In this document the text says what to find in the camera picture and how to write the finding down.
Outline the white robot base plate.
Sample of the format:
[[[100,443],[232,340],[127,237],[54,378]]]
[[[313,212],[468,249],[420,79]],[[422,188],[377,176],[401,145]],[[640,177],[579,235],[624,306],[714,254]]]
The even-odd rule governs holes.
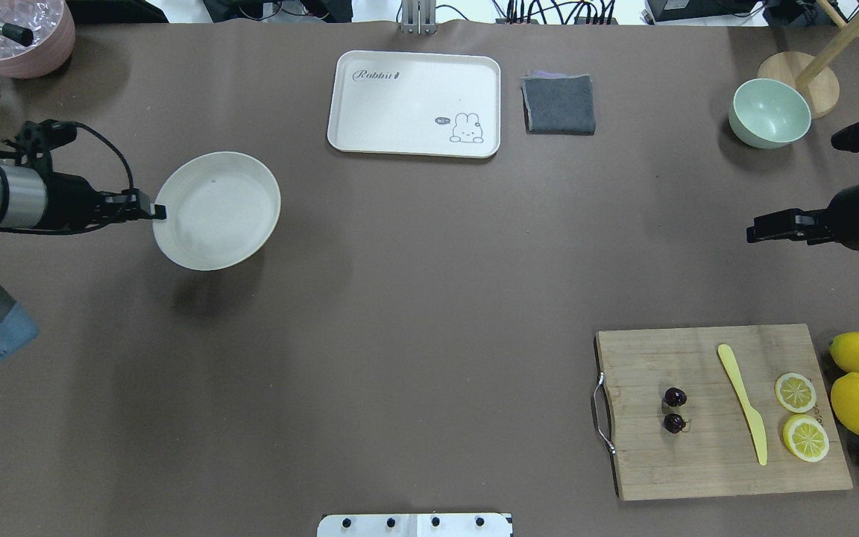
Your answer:
[[[498,512],[338,514],[317,536],[514,536],[511,514]]]

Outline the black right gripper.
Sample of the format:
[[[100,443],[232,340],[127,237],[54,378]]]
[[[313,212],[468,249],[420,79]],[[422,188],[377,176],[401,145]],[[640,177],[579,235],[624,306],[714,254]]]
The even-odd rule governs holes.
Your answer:
[[[746,241],[796,242],[825,237],[826,242],[839,242],[859,251],[859,186],[838,192],[820,213],[821,210],[781,210],[754,217],[754,224],[746,229]]]

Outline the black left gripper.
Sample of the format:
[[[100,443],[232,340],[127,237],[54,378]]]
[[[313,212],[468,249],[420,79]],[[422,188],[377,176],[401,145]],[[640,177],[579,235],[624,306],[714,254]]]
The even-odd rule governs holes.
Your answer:
[[[43,228],[81,230],[89,224],[126,223],[167,219],[164,205],[153,205],[140,189],[119,193],[98,192],[88,180],[76,175],[52,172],[43,177],[45,209]]]

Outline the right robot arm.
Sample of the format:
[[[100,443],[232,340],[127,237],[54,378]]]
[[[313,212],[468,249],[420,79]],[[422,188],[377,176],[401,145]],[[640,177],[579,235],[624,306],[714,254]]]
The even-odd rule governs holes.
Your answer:
[[[838,192],[824,210],[781,210],[754,218],[747,242],[803,241],[808,245],[838,242],[859,251],[859,184]]]

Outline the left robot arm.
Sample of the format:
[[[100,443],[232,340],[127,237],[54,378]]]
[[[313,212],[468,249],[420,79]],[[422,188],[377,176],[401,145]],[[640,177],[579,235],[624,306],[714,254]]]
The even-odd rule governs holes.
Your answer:
[[[134,186],[100,190],[48,166],[0,164],[0,254],[22,240],[83,236],[117,223],[162,221],[168,214]],[[0,362],[38,334],[37,321],[0,281]]]

